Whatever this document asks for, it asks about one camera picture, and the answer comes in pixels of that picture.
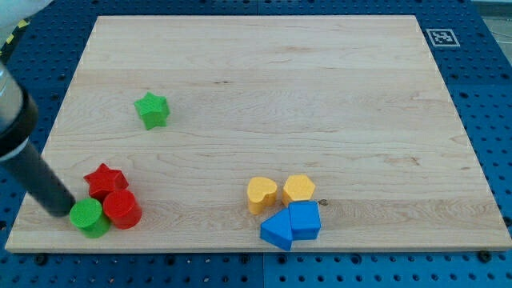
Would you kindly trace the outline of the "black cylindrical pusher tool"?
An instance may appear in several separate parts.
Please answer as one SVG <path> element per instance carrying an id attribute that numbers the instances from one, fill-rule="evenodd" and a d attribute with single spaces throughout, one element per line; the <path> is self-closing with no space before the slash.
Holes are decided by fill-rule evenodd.
<path id="1" fill-rule="evenodd" d="M 49 215 L 67 216 L 75 198 L 30 142 L 38 121 L 38 108 L 25 90 L 21 100 L 21 109 L 1 130 L 1 166 Z"/>

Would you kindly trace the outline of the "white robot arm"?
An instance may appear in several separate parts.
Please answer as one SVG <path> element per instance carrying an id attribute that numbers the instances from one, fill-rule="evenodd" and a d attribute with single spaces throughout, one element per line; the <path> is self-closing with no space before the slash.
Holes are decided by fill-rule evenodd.
<path id="1" fill-rule="evenodd" d="M 75 198 L 30 141 L 37 121 L 35 101 L 1 65 L 1 167 L 49 215 L 64 217 Z"/>

